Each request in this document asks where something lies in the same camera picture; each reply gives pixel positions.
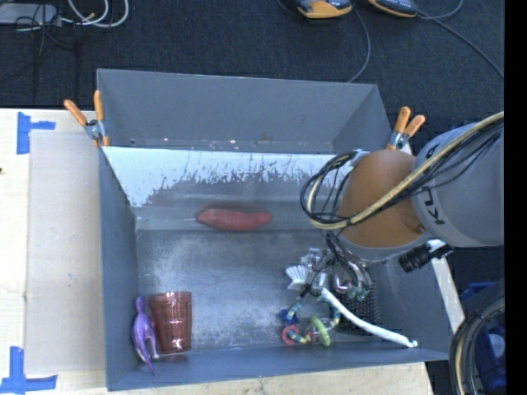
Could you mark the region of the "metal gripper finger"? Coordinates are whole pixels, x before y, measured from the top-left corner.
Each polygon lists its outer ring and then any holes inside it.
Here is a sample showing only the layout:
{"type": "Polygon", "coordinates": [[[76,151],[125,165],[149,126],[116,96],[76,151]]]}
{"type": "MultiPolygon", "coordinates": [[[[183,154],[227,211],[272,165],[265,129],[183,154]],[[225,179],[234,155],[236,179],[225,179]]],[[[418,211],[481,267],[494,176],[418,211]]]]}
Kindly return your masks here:
{"type": "Polygon", "coordinates": [[[300,264],[310,271],[318,271],[323,267],[327,256],[327,249],[309,248],[307,254],[301,257],[300,264]]]}
{"type": "Polygon", "coordinates": [[[321,296],[322,290],[327,288],[328,285],[328,274],[326,272],[316,272],[313,276],[307,278],[301,290],[301,296],[311,295],[313,297],[319,297],[321,296]]]}

